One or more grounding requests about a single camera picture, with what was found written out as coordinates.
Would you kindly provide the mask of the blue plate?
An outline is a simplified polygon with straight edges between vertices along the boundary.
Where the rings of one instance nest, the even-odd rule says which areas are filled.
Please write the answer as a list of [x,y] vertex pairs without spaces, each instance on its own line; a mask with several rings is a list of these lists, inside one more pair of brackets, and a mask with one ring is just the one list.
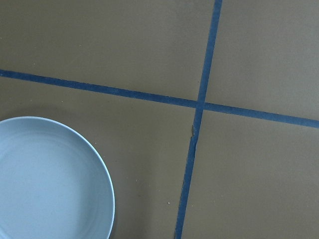
[[51,119],[0,123],[0,236],[3,239],[107,239],[114,189],[97,150]]

